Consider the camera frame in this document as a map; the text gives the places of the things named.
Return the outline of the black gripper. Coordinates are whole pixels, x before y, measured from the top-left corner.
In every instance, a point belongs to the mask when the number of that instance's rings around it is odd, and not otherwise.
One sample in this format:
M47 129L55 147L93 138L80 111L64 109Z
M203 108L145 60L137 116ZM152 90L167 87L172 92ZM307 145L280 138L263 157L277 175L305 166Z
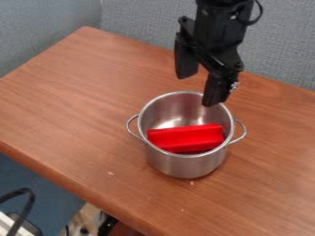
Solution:
M209 71L237 72L244 66L237 46L248 26L248 0L196 0L196 18L179 18L175 40L175 70L177 79L197 73L197 65ZM205 107L225 102L239 87L237 74L211 72L201 104Z

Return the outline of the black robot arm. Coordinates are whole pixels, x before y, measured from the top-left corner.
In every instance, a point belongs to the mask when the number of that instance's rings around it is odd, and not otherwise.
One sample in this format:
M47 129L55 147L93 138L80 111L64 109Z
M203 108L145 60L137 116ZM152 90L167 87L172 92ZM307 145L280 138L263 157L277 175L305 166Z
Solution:
M237 53L245 29L263 14L259 0L196 0L196 18L179 17L175 38L175 70L177 79L208 70L201 104L212 107L225 102L239 87L244 63Z

